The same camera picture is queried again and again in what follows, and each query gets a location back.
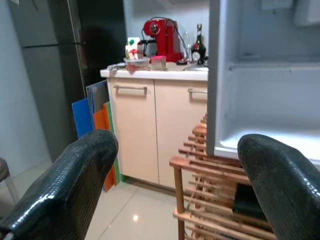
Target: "white countertop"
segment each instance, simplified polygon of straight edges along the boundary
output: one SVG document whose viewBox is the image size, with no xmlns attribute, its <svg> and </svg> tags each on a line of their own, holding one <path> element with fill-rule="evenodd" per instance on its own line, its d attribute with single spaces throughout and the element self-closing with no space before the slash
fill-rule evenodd
<svg viewBox="0 0 320 240">
<path fill-rule="evenodd" d="M 168 79 L 168 80 L 185 80 L 185 81 L 208 81 L 208 72 L 206 71 L 185 71 L 191 65 L 176 65 L 174 62 L 166 63 L 165 71 L 141 70 L 134 73 L 126 69 L 110 71 L 107 69 L 100 70 L 103 78 L 130 78 L 130 79 Z"/>
</svg>

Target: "cabinet door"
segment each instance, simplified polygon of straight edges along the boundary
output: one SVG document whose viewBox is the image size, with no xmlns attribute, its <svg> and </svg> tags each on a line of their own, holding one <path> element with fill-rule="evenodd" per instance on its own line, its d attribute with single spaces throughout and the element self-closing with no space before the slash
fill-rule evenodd
<svg viewBox="0 0 320 240">
<path fill-rule="evenodd" d="M 121 173 L 158 184 L 154 80 L 111 78 L 110 87 Z"/>
<path fill-rule="evenodd" d="M 169 160 L 188 140 L 192 129 L 207 112 L 207 94 L 190 93 L 188 89 L 206 91 L 207 82 L 155 80 L 155 105 L 158 140 L 159 184 L 175 187 L 174 169 Z M 183 171 L 183 185 L 192 179 Z"/>
</svg>

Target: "black refrigerator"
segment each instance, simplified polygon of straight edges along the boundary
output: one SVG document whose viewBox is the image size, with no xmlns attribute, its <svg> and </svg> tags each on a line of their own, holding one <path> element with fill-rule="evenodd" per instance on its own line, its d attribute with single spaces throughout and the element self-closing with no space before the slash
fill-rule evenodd
<svg viewBox="0 0 320 240">
<path fill-rule="evenodd" d="M 10 9 L 54 161 L 77 139 L 71 104 L 102 80 L 100 69 L 123 61 L 123 1 L 20 0 Z"/>
</svg>

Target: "red coffee machine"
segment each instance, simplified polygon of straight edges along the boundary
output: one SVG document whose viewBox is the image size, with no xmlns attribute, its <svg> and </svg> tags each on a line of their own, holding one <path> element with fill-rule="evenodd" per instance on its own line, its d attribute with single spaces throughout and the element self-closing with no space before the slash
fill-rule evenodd
<svg viewBox="0 0 320 240">
<path fill-rule="evenodd" d="M 175 63 L 184 58 L 184 54 L 180 51 L 176 21 L 166 18 L 150 19 L 144 24 L 143 31 L 155 38 L 157 56 L 166 56 L 167 62 Z"/>
</svg>

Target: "wooden shoe rack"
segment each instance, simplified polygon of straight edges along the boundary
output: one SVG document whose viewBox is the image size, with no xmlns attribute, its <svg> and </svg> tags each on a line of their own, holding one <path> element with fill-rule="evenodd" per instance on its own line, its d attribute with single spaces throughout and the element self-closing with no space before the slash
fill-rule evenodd
<svg viewBox="0 0 320 240">
<path fill-rule="evenodd" d="M 276 240 L 267 221 L 233 212 L 237 184 L 251 185 L 235 159 L 206 154 L 207 116 L 170 165 L 174 170 L 179 240 Z M 182 169 L 193 172 L 183 190 Z"/>
</svg>

